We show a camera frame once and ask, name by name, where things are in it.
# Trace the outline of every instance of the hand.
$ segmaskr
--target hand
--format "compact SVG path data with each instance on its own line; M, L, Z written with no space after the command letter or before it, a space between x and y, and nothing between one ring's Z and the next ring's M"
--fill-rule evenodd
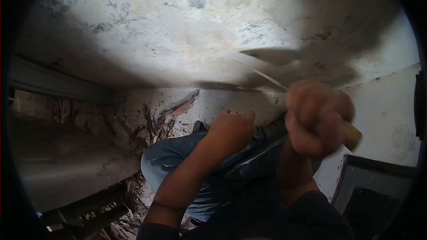
M213 122L205 139L215 146L220 158L225 160L251 142L254 121L255 113L251 110L246 114L224 110Z
M286 105L286 128L299 154L322 159L344 143L342 120L351 122L354 116L354 106L347 94L305 80L291 86Z

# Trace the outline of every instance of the chisel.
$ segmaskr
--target chisel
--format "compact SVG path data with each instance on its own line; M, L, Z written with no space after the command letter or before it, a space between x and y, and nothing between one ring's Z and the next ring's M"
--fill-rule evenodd
M275 85L277 85L278 87L280 87L282 90L284 90L284 91L288 90L288 88L286 88L286 86L284 86L283 84L274 80L273 78L269 77L268 75L266 75L266 74L264 74L258 70L255 70L254 68L249 67L246 64L243 64L242 62L239 62L237 60L234 60L234 61L239 63L239 64L242 64L243 66L248 67L253 72L261 75L262 77L266 78L270 82L272 82ZM342 120L342 127L344 130L344 146L353 152L353 150L358 146L360 140L362 139L362 133L356 127L354 127L350 122L348 122L346 120Z

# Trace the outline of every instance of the concrete ceiling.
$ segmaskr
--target concrete ceiling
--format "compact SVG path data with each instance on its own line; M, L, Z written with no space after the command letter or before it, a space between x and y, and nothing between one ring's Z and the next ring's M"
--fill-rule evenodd
M397 0L36 0L16 52L113 88L275 89L232 59L336 87L419 62Z

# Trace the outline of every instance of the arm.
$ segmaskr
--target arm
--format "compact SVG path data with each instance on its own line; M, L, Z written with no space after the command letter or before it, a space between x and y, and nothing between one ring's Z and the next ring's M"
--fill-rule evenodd
M290 206L291 221L307 239L353 239L345 218L329 204L313 180L311 158L322 159L344 142L342 119L354 115L350 98L312 81L293 85L286 96L289 139L280 154L277 181Z
M218 116L194 151L163 180L143 224L179 229L208 174L251 141L254 120L254 112L243 115L227 110Z
M328 85L298 82L286 95L289 139L280 154L277 180L286 203L310 191L319 191L312 176L311 158L322 159L344 142L342 119L351 122L354 107L348 95Z

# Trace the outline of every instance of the left hand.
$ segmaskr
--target left hand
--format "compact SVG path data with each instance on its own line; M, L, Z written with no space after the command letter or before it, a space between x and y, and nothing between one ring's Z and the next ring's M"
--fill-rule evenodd
M224 110L213 122L206 141L210 142L221 159L240 152L252 140L254 135L255 113L250 110L246 114Z

